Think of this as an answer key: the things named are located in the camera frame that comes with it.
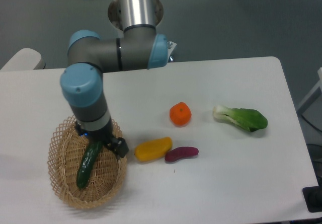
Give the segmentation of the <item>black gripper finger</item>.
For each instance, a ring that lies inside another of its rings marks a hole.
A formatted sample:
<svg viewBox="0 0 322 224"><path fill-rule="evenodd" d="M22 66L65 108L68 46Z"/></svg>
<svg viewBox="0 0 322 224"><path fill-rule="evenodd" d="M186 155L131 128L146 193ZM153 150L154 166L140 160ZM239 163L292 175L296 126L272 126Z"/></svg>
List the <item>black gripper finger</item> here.
<svg viewBox="0 0 322 224"><path fill-rule="evenodd" d="M127 142L122 137L113 137L109 143L110 151L112 151L119 158L124 158L129 152Z"/></svg>

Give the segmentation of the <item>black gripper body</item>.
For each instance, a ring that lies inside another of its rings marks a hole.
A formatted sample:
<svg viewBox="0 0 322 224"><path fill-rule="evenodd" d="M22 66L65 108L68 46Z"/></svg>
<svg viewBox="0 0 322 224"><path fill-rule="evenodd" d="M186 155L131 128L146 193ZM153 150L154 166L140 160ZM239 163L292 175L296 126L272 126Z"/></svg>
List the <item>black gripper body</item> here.
<svg viewBox="0 0 322 224"><path fill-rule="evenodd" d="M78 136L86 137L90 141L108 142L114 136L112 119L110 119L105 126L97 130L85 130L77 121L74 123L74 128Z"/></svg>

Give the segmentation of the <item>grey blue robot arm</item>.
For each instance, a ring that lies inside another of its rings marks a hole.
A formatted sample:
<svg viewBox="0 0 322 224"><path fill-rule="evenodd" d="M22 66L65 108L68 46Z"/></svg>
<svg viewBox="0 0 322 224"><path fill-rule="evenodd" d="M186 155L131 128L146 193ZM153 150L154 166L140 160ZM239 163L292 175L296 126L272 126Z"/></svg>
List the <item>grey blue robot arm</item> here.
<svg viewBox="0 0 322 224"><path fill-rule="evenodd" d="M102 40L80 30L69 41L68 67L60 86L80 135L102 142L118 157L128 153L124 139L112 133L112 118L103 92L103 74L163 67L168 63L167 38L156 32L153 0L119 0L123 37Z"/></svg>

